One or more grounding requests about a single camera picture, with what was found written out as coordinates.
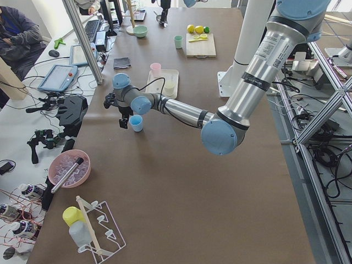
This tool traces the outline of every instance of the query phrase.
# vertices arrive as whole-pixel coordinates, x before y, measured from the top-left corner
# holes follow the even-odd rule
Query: white tray
[[[167,95],[165,93],[165,88],[163,90],[163,95],[171,98],[171,99],[175,99],[177,97],[177,91],[178,91],[178,70],[161,70],[161,76],[160,77],[164,77],[165,78],[165,83],[167,81],[172,81],[175,83],[174,86],[174,90],[172,95]],[[154,76],[152,75],[152,71],[149,72],[148,75],[148,81],[147,84],[150,83],[151,81],[154,81],[157,78],[154,78]],[[155,82],[153,82],[151,85],[147,86],[146,88],[146,92],[156,92],[156,93],[160,93],[161,87],[163,86],[163,80],[157,80]]]

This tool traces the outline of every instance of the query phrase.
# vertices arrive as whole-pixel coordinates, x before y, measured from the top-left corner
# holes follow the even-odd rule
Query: person's hand
[[[13,43],[11,42],[11,40],[9,38],[3,38],[2,40],[9,46],[13,45]]]
[[[94,7],[90,7],[89,9],[88,9],[88,14],[93,14],[94,12],[95,12],[96,10],[95,10],[95,8]]]

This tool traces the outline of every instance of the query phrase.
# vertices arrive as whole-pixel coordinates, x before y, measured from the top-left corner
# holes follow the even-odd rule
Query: black mouse
[[[58,51],[52,49],[49,51],[49,56],[57,58],[60,56],[60,53]]]

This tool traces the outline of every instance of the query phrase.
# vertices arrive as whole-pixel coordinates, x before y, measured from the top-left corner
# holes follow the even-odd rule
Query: wooden table
[[[62,220],[76,195],[107,201],[127,246],[106,263],[315,263],[269,105],[265,99],[251,117],[244,142],[231,154],[215,156],[202,145],[200,131],[151,111],[144,130],[118,125],[117,108],[104,109],[114,74],[132,84],[147,82],[149,65],[179,70],[177,99],[215,112],[217,72],[232,64],[242,17],[237,9],[170,9],[161,28],[147,9],[146,38],[121,32],[96,89],[76,149],[92,162],[89,179],[60,189],[51,204],[29,264],[93,263],[77,253]],[[130,23],[124,21],[124,30]],[[216,58],[196,59],[175,49],[173,36],[186,26],[208,25]],[[113,70],[113,58],[129,57],[131,68]]]

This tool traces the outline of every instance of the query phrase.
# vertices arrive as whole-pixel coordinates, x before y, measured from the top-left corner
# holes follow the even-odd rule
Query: green cup
[[[182,48],[182,36],[175,36],[174,41],[175,41],[175,48]]]

